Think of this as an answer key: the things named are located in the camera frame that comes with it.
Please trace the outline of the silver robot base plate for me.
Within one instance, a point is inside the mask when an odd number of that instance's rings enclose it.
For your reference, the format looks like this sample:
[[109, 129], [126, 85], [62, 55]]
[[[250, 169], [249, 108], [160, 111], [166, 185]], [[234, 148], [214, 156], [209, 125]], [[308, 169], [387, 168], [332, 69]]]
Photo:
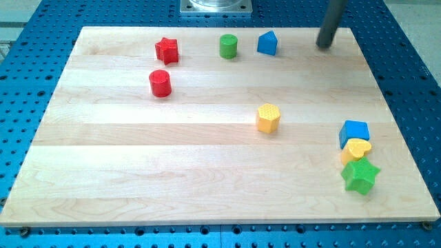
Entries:
[[180, 0], [180, 12], [185, 14], [252, 13], [252, 0]]

